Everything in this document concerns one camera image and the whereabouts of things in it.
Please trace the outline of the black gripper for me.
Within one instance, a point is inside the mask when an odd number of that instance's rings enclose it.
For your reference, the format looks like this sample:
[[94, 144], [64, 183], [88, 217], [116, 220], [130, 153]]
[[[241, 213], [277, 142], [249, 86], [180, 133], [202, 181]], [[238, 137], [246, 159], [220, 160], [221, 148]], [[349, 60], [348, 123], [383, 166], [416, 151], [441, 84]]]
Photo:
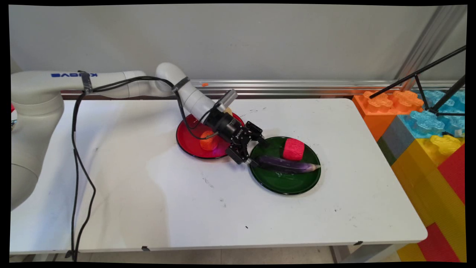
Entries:
[[248, 121], [243, 124], [242, 121], [235, 118], [228, 113], [220, 112], [218, 109], [213, 109], [204, 119], [204, 124], [210, 127], [213, 132], [217, 132], [218, 136], [224, 140], [229, 146], [226, 149], [226, 154], [237, 164], [245, 163], [251, 167], [258, 167], [259, 163], [251, 158], [248, 152], [248, 146], [243, 145], [246, 141], [242, 138], [245, 134], [250, 141], [256, 141], [263, 146], [268, 146], [268, 142], [262, 135], [262, 129], [254, 123]]

